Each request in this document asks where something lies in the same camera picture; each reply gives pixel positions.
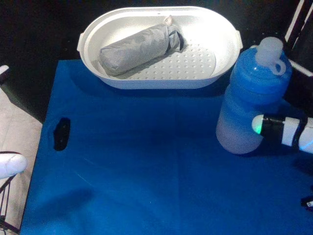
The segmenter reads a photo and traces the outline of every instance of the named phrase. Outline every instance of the blue surface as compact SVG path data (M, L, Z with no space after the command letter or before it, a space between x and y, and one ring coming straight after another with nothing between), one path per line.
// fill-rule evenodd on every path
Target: blue surface
M312 156L266 142L226 152L216 89L122 91L60 61L21 234L312 235L300 207ZM56 152L61 117L71 133Z

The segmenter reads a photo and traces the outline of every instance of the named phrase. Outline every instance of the perforated basket bottom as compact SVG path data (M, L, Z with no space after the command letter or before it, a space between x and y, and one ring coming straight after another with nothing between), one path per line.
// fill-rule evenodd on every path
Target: perforated basket bottom
M111 79L190 80L209 78L215 69L214 53L200 44L189 44L180 52L156 58Z

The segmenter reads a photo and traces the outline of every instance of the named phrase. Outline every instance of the gray pouch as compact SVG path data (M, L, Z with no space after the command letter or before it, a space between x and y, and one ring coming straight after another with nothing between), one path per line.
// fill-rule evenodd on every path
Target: gray pouch
M158 24L100 49L100 64L117 75L182 47L183 37L174 26Z

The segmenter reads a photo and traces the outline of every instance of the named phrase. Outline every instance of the bottle spout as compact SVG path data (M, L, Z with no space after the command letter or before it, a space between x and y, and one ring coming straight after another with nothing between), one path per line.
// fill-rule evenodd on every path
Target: bottle spout
M283 75L286 65L280 60L282 52L283 42L275 37L267 37L258 45L255 60L259 65L268 67L273 74Z

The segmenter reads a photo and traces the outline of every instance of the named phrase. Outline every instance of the blue water bottle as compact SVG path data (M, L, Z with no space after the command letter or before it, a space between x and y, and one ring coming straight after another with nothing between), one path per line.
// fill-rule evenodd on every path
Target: blue water bottle
M252 130L252 120L259 114L277 113L291 73L283 43L277 38L265 38L259 46L241 53L230 76L216 128L224 149L245 154L260 145L263 137Z

